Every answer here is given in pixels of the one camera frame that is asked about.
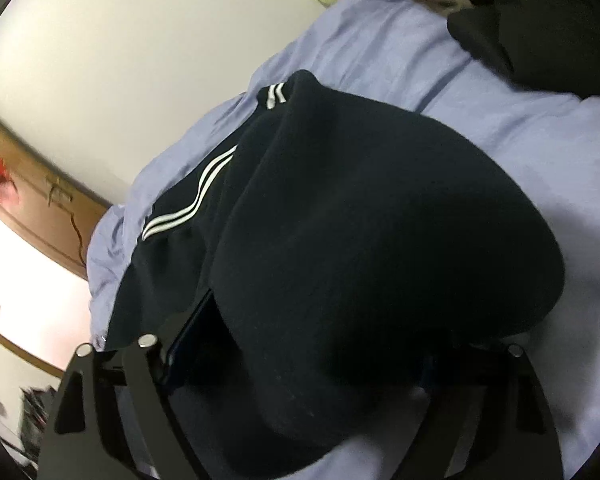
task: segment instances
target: white wall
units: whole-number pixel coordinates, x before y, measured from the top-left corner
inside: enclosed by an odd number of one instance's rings
[[[118,202],[321,12],[313,0],[13,0],[0,19],[0,117]]]
[[[87,282],[0,221],[0,333],[64,370],[90,339]]]
[[[0,424],[12,434],[18,434],[20,412],[22,410],[21,388],[46,388],[56,390],[60,380],[20,359],[16,354],[0,344],[0,402],[5,415],[0,416]]]

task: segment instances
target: mattress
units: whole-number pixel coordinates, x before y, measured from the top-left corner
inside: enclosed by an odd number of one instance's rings
[[[107,212],[91,239],[94,345],[104,344],[120,279],[154,201],[254,111],[261,87],[301,68],[323,85],[457,130],[544,215],[564,255],[566,285],[546,320],[516,339],[544,387],[570,478],[600,442],[600,97],[515,88],[463,51],[444,18],[411,0],[340,1],[256,70],[244,94],[210,111],[138,175],[125,204]],[[421,392],[405,392],[366,431],[290,478],[390,478],[425,408]]]

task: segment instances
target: black fabric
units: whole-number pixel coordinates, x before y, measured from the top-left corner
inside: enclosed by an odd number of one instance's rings
[[[267,109],[263,89],[155,203],[149,222],[191,204],[237,146],[195,216],[139,240],[109,326],[125,346],[212,291],[210,338],[170,404],[213,478],[314,462],[381,385],[418,381],[438,348],[528,330],[562,291],[541,215],[457,132],[308,72],[282,93]]]
[[[494,0],[450,14],[447,28],[519,85],[600,95],[600,0]]]

